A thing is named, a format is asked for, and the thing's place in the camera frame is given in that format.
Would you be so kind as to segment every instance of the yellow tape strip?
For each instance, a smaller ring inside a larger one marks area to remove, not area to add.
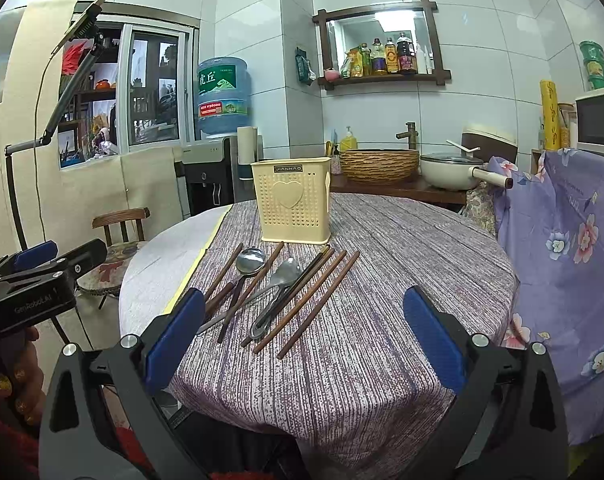
[[[189,269],[189,272],[186,273],[186,276],[182,280],[182,283],[180,284],[178,290],[175,292],[175,294],[171,298],[171,301],[169,301],[168,305],[166,306],[166,308],[164,309],[162,314],[170,314],[172,312],[172,310],[174,309],[175,305],[177,304],[178,300],[180,299],[180,296],[186,289],[186,286],[189,285],[189,281],[191,279],[191,276],[195,272],[195,269],[198,268],[198,265],[200,264],[202,258],[204,258],[204,255],[207,253],[208,248],[211,246],[214,238],[218,234],[218,231],[220,230],[220,226],[222,225],[222,221],[224,220],[226,213],[231,211],[231,208],[232,208],[232,205],[226,206],[226,210],[222,213],[220,220],[218,220],[218,223],[213,228],[213,231],[211,233],[211,236],[207,240],[207,243],[205,243],[204,247],[202,247],[202,249],[200,250],[200,254],[198,254],[197,258],[195,258],[195,261],[193,262],[191,268]]]

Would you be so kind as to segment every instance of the heart-shaped emblem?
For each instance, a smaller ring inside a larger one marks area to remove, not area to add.
[[[276,182],[273,184],[273,197],[287,209],[291,209],[302,198],[304,188],[299,182]]]

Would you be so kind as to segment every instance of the wooden chopstick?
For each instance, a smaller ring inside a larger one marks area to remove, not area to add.
[[[222,267],[222,270],[220,270],[220,272],[218,273],[216,278],[213,280],[213,283],[211,283],[211,286],[207,289],[206,293],[204,294],[204,301],[208,301],[208,298],[210,298],[211,295],[216,291],[216,288],[218,288],[218,285],[220,284],[220,282],[226,275],[226,272],[231,268],[231,266],[233,265],[233,262],[237,258],[237,255],[240,254],[240,252],[242,251],[243,248],[244,248],[243,243],[239,243],[237,245],[236,250],[233,251],[233,254],[231,254],[231,256],[228,259],[228,261],[226,262],[226,264],[224,264],[224,267]]]
[[[278,354],[278,359],[284,358],[284,356],[287,354],[287,352],[289,350],[291,350],[293,345],[298,341],[298,339],[300,339],[300,336],[304,333],[304,330],[306,330],[308,328],[308,326],[314,320],[315,316],[317,316],[317,314],[320,312],[320,310],[322,310],[322,307],[324,306],[324,304],[329,300],[329,298],[331,297],[331,295],[333,294],[335,289],[338,288],[338,285],[340,285],[340,283],[346,276],[347,272],[349,272],[349,269],[351,269],[351,267],[353,266],[353,264],[355,263],[355,261],[358,259],[359,256],[360,256],[360,251],[355,251],[353,253],[353,256],[349,259],[348,262],[346,262],[346,265],[342,268],[340,273],[333,280],[333,283],[329,287],[329,290],[327,290],[326,293],[320,299],[320,301],[317,302],[316,306],[313,307],[313,310],[311,311],[311,313],[302,322],[302,325],[300,325],[300,328],[298,328],[296,330],[296,332],[291,337],[291,339],[289,339],[288,342],[284,345],[284,348],[282,348],[282,350],[280,350],[280,353]]]
[[[224,323],[222,324],[222,329],[220,330],[221,337],[224,337],[224,334],[226,333],[226,329],[228,328],[229,323],[231,323],[232,317],[236,314],[238,309],[240,309],[242,304],[246,301],[246,298],[249,297],[249,294],[251,293],[251,291],[255,288],[255,286],[258,283],[260,283],[262,281],[262,279],[266,276],[266,273],[269,272],[269,269],[271,269],[271,266],[273,265],[275,259],[280,254],[280,251],[282,250],[283,247],[284,247],[284,242],[279,242],[275,246],[275,249],[271,253],[271,256],[269,257],[269,259],[264,264],[264,267],[262,268],[262,270],[260,272],[258,272],[258,275],[253,279],[253,281],[251,283],[249,283],[249,286],[243,292],[242,296],[240,296],[237,299],[236,304],[231,305],[229,310],[226,311],[226,316],[224,316]]]
[[[311,278],[316,274],[316,272],[321,269],[322,266],[326,263],[326,261],[332,256],[332,254],[335,253],[335,249],[333,249],[331,246],[328,246],[323,250],[324,252],[319,252],[316,254],[313,260],[308,264],[306,269],[302,271],[302,274],[300,274],[300,277],[298,278],[297,282],[293,284],[295,286],[292,286],[288,294],[280,300],[280,302],[276,306],[276,309],[273,311],[271,319],[274,319],[279,313],[282,312],[282,309],[288,305],[289,301],[291,301],[294,297],[297,296],[298,292],[302,290],[302,288],[311,280]],[[251,338],[251,335],[248,335],[242,340],[240,346],[244,348],[251,341],[253,341],[253,339]]]
[[[227,295],[233,290],[235,282],[228,282],[213,298],[207,301],[204,306],[204,316],[210,317],[220,307],[220,304],[226,299]]]
[[[314,285],[306,292],[302,298],[295,304],[295,306],[289,311],[289,313],[282,319],[278,325],[271,330],[262,341],[260,341],[255,348],[253,348],[253,353],[258,354],[262,351],[262,349],[272,341],[272,339],[277,336],[280,331],[286,326],[286,324],[293,319],[295,314],[297,314],[300,309],[306,305],[306,302],[317,292],[317,289],[326,281],[326,279],[331,275],[331,273],[335,270],[335,267],[342,261],[342,259],[346,256],[346,251],[340,251],[340,253],[335,257],[335,260],[331,262],[331,265],[325,270],[325,272],[317,279]]]

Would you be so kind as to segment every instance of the black pants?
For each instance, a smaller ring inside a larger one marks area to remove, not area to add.
[[[254,433],[185,407],[169,425],[207,473],[263,472],[277,480],[310,480],[290,435]]]

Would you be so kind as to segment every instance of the purple floral cloth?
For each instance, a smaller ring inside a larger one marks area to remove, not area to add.
[[[503,345],[543,342],[562,389],[569,443],[604,431],[604,157],[563,148],[494,197],[498,242],[520,280]]]

